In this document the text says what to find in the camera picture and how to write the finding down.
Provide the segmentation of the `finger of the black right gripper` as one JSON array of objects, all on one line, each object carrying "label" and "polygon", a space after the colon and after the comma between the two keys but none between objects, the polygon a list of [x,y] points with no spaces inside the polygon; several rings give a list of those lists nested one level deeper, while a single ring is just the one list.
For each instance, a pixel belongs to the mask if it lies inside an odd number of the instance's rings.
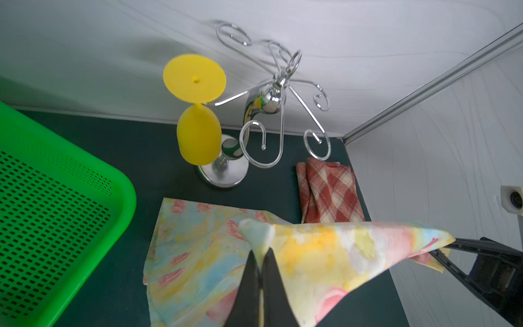
[{"label": "finger of the black right gripper", "polygon": [[522,251],[486,237],[458,238],[430,255],[510,325],[522,325]]}]

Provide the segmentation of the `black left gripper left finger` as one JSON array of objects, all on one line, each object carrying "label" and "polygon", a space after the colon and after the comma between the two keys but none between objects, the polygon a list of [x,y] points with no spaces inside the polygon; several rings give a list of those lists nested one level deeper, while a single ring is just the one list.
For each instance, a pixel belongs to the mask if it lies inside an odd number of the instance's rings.
[{"label": "black left gripper left finger", "polygon": [[260,325],[260,272],[253,252],[249,252],[241,283],[224,327]]}]

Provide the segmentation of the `red plaid skirt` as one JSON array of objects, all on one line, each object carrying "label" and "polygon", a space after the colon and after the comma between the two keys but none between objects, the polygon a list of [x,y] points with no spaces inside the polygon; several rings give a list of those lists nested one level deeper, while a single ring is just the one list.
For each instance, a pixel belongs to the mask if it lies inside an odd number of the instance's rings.
[{"label": "red plaid skirt", "polygon": [[296,164],[302,223],[365,220],[350,166],[309,158]]}]

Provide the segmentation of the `pastel floral skirt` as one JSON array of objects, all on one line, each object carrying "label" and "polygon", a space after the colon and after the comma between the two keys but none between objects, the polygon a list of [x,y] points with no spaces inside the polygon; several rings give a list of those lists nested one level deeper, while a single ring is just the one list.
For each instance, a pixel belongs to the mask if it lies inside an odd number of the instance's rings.
[{"label": "pastel floral skirt", "polygon": [[315,326],[350,292],[403,260],[443,272],[430,257],[454,237],[416,223],[292,224],[268,211],[165,198],[143,282],[152,326],[223,326],[249,255],[274,253],[300,326]]}]

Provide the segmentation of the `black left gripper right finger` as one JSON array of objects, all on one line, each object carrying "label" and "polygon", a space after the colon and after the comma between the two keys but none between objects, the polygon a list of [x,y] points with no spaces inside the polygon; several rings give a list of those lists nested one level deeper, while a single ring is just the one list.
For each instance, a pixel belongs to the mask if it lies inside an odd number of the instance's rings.
[{"label": "black left gripper right finger", "polygon": [[272,248],[268,250],[261,267],[264,324],[267,327],[299,327],[285,292],[283,280]]}]

